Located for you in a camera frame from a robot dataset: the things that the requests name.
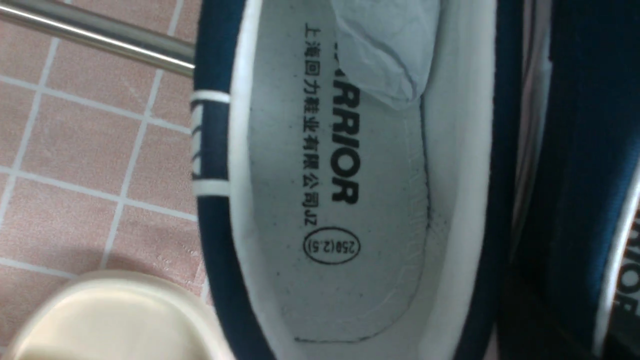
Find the white stripe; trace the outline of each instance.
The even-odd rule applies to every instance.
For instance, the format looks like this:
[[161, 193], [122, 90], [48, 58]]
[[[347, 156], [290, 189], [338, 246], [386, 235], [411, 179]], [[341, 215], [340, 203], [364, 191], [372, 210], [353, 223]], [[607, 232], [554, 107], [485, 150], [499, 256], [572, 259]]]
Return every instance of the white stripe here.
[[11, 260], [6, 258], [0, 258], [0, 265], [10, 266], [12, 268], [18, 268], [23, 270], [29, 270], [33, 272], [39, 272], [41, 274], [66, 277], [67, 279], [73, 279], [77, 276], [75, 274], [71, 274], [68, 272], [45, 268], [42, 266], [31, 265], [31, 264], [23, 263], [21, 261], [16, 261], [16, 260]]
[[193, 195], [229, 196], [229, 181], [218, 179], [199, 179], [193, 181]]
[[231, 96], [226, 92], [217, 91], [217, 90], [197, 90], [191, 96], [191, 101], [196, 100], [209, 100], [209, 101], [217, 101], [217, 102], [231, 102]]

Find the pink tile floor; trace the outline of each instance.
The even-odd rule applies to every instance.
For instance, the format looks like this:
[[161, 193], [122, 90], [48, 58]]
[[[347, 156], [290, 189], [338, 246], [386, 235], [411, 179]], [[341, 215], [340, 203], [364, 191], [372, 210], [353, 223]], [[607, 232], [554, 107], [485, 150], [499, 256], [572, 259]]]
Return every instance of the pink tile floor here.
[[[72, 1], [194, 41], [200, 0]], [[0, 353], [92, 270], [157, 275], [210, 302], [190, 93], [190, 79], [0, 22]]]

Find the floor tile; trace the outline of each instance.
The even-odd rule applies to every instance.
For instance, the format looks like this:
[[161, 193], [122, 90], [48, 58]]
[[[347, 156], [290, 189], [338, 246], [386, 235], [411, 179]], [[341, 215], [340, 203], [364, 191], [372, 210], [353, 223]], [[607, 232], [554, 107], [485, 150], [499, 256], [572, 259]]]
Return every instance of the floor tile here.
[[165, 72], [156, 95], [153, 117], [176, 125], [191, 127], [189, 98], [193, 89], [191, 79]]
[[33, 94], [31, 90], [0, 82], [0, 134], [2, 136], [0, 165], [2, 166], [13, 165], [24, 134], [24, 126], [31, 111]]
[[0, 229], [0, 257], [72, 274], [97, 270], [115, 208], [109, 200], [18, 178]]
[[119, 195], [140, 122], [43, 96], [22, 169]]
[[9, 179], [9, 175], [3, 174], [0, 172], [0, 194], [4, 192], [4, 186], [6, 185], [6, 181]]
[[180, 17], [178, 18], [178, 26], [175, 29], [175, 37], [195, 43], [201, 3], [202, 0], [184, 0]]
[[206, 275], [197, 223], [126, 206], [107, 268], [159, 276], [199, 295]]
[[0, 75], [37, 84], [51, 37], [0, 21]]
[[68, 279], [0, 265], [0, 346]]
[[169, 30], [176, 0], [74, 0], [74, 6], [160, 33]]
[[127, 197], [195, 214], [189, 135], [149, 125]]
[[61, 41], [47, 86], [142, 114], [155, 75], [147, 65]]

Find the shoe lining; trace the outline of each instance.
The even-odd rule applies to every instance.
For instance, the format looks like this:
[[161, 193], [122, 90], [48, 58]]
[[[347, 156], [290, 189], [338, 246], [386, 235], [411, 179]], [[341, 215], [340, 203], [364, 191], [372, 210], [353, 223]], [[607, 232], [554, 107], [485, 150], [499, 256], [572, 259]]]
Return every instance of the shoe lining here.
[[[274, 353], [451, 357], [483, 238], [495, 4], [443, 5], [423, 128], [419, 104], [391, 110], [340, 74], [329, 1], [248, 3], [231, 91], [230, 198]], [[247, 13], [260, 5], [258, 32]]]

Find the tile grout line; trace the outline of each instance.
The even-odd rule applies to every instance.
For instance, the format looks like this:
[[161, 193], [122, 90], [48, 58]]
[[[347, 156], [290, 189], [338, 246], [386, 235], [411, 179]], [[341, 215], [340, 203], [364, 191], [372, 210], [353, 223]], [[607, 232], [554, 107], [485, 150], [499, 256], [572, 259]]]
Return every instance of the tile grout line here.
[[[19, 79], [10, 78], [10, 77], [4, 76], [4, 75], [0, 75], [0, 81], [3, 82], [3, 83], [19, 86], [21, 88], [25, 88], [25, 89], [29, 89], [29, 90], [38, 90], [38, 85], [36, 85], [36, 84], [28, 83], [26, 81], [19, 80]], [[69, 94], [69, 93], [66, 93], [66, 92], [59, 91], [59, 90], [54, 90], [54, 89], [47, 88], [47, 87], [45, 87], [42, 90], [42, 93], [44, 95], [49, 95], [49, 96], [57, 97], [59, 99], [72, 101], [72, 102], [75, 102], [77, 104], [86, 105], [86, 106], [88, 106], [90, 108], [94, 108], [94, 109], [98, 109], [98, 110], [102, 110], [102, 111], [107, 111], [107, 112], [114, 113], [116, 115], [127, 117], [127, 118], [130, 118], [130, 119], [133, 119], [133, 120], [142, 121], [142, 119], [144, 118], [144, 115], [140, 115], [140, 114], [134, 113], [134, 112], [129, 111], [129, 110], [117, 108], [116, 106], [103, 104], [101, 102], [85, 99], [84, 97], [80, 97], [80, 96], [77, 96], [77, 95]], [[183, 134], [189, 134], [189, 135], [191, 134], [191, 130], [188, 127], [176, 125], [176, 124], [173, 124], [171, 122], [168, 122], [167, 120], [151, 118], [151, 119], [148, 119], [148, 123], [156, 125], [156, 126], [159, 126], [159, 127], [164, 127], [165, 129], [178, 131], [178, 132], [183, 133]]]
[[[172, 35], [175, 32], [175, 27], [180, 17], [180, 11], [182, 10], [182, 1], [177, 0], [171, 21], [169, 23], [168, 35]], [[124, 180], [122, 182], [122, 188], [120, 190], [120, 200], [116, 206], [116, 211], [111, 222], [111, 228], [109, 229], [109, 236], [104, 244], [104, 252], [102, 253], [102, 259], [100, 260], [100, 266], [98, 269], [105, 269], [107, 267], [107, 261], [109, 261], [109, 255], [111, 254], [111, 248], [113, 248], [113, 242], [116, 234], [118, 233], [118, 226], [120, 225], [120, 219], [122, 218], [122, 212], [124, 210], [125, 199], [127, 198], [127, 192], [129, 191], [129, 184], [131, 183], [131, 177], [136, 167], [138, 156], [140, 155], [140, 149], [142, 148], [142, 141], [144, 140], [145, 133], [147, 132], [148, 120], [152, 117], [152, 109], [156, 102], [158, 90], [160, 88], [160, 80], [162, 80], [163, 71], [157, 69], [156, 76], [154, 76], [154, 82], [149, 92], [149, 98], [147, 99], [147, 105], [145, 107], [144, 116], [140, 122], [140, 128], [138, 129], [138, 135], [136, 135], [136, 141], [133, 144], [133, 151], [129, 158], [129, 164], [127, 165], [127, 172], [125, 173]]]
[[[56, 56], [56, 50], [58, 50], [59, 43], [60, 43], [60, 39], [53, 38], [51, 40], [51, 44], [49, 45], [49, 52], [47, 53], [47, 59], [45, 60], [44, 66], [42, 68], [42, 73], [40, 74], [40, 79], [38, 80], [38, 86], [33, 96], [33, 102], [31, 103], [31, 111], [29, 112], [27, 123], [24, 126], [22, 139], [20, 140], [20, 147], [18, 148], [18, 153], [16, 154], [15, 159], [13, 161], [12, 170], [14, 171], [20, 170], [20, 166], [22, 165], [22, 159], [24, 157], [24, 154], [27, 151], [27, 144], [29, 143], [29, 138], [31, 138], [31, 131], [33, 130], [36, 117], [38, 116], [38, 111], [40, 110], [40, 100], [42, 99], [42, 92], [47, 83], [47, 79], [49, 79], [51, 64], [53, 64], [53, 59]], [[11, 200], [11, 196], [13, 195], [15, 182], [16, 182], [16, 175], [10, 174], [9, 179], [7, 180], [4, 186], [4, 192], [2, 194], [2, 197], [0, 198], [0, 229], [2, 228], [2, 225], [4, 222], [4, 216], [9, 207], [9, 201]]]
[[153, 211], [155, 213], [160, 213], [160, 214], [164, 214], [164, 215], [170, 215], [170, 216], [177, 217], [177, 218], [183, 218], [185, 220], [190, 220], [190, 221], [197, 221], [198, 220], [196, 215], [192, 215], [192, 214], [189, 214], [189, 213], [183, 213], [182, 211], [173, 210], [173, 209], [169, 209], [169, 208], [163, 208], [162, 206], [153, 205], [153, 204], [149, 204], [147, 202], [142, 202], [142, 201], [138, 201], [138, 200], [122, 198], [122, 197], [120, 197], [118, 195], [113, 195], [113, 194], [110, 194], [110, 193], [102, 192], [100, 190], [94, 190], [94, 189], [85, 188], [85, 187], [80, 186], [80, 185], [76, 185], [76, 184], [72, 184], [72, 183], [66, 183], [64, 181], [52, 179], [50, 177], [40, 176], [40, 175], [37, 175], [37, 174], [32, 174], [30, 172], [25, 172], [25, 171], [21, 171], [21, 170], [13, 171], [9, 167], [0, 166], [0, 174], [8, 174], [10, 176], [11, 175], [15, 175], [16, 177], [22, 177], [24, 179], [36, 181], [37, 183], [55, 186], [55, 187], [62, 188], [62, 189], [65, 189], [65, 190], [79, 192], [79, 193], [83, 193], [85, 195], [90, 195], [90, 196], [98, 197], [100, 199], [110, 200], [110, 201], [113, 201], [113, 202], [122, 201], [122, 202], [124, 202], [125, 205], [134, 206], [135, 208], [141, 208], [141, 209]]
[[32, 264], [25, 263], [25, 262], [22, 262], [22, 261], [11, 260], [11, 259], [7, 259], [7, 258], [0, 258], [0, 265], [9, 266], [9, 267], [12, 267], [12, 268], [23, 269], [23, 270], [29, 270], [29, 271], [33, 271], [33, 272], [38, 272], [40, 274], [47, 274], [47, 275], [53, 275], [53, 276], [58, 276], [58, 277], [64, 277], [66, 279], [73, 279], [73, 278], [77, 277], [76, 274], [71, 274], [71, 273], [68, 273], [68, 272], [61, 271], [61, 270], [55, 270], [55, 269], [51, 269], [51, 268], [46, 268], [44, 266], [32, 265]]

